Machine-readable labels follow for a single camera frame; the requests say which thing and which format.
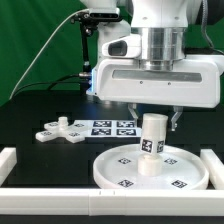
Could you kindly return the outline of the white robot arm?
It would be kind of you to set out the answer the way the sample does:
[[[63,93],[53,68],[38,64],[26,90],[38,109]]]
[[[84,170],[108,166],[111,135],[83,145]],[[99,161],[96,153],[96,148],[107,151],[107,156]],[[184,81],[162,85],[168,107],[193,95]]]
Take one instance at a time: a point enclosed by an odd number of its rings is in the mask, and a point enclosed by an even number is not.
[[[224,56],[186,55],[184,32],[207,0],[124,0],[132,21],[114,22],[119,0],[80,0],[99,23],[98,63],[87,93],[103,101],[185,107],[220,102]]]

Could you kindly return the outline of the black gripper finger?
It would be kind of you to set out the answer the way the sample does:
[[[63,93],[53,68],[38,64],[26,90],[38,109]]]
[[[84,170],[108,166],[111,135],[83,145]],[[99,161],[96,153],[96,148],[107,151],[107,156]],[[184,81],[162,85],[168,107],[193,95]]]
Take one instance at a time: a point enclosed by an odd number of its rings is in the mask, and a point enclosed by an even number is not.
[[[130,114],[132,115],[134,120],[137,120],[139,118],[139,113],[137,110],[137,104],[136,103],[129,103],[128,104],[128,110]]]
[[[171,130],[174,131],[177,128],[177,121],[183,113],[183,108],[181,106],[173,107],[174,114],[171,118]]]

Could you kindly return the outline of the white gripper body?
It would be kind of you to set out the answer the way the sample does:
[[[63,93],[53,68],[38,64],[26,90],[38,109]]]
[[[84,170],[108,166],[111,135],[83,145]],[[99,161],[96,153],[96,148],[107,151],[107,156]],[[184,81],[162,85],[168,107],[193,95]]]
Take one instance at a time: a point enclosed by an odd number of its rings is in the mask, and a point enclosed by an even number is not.
[[[220,55],[188,55],[171,71],[143,70],[137,60],[106,59],[94,74],[101,100],[213,108],[220,102]]]

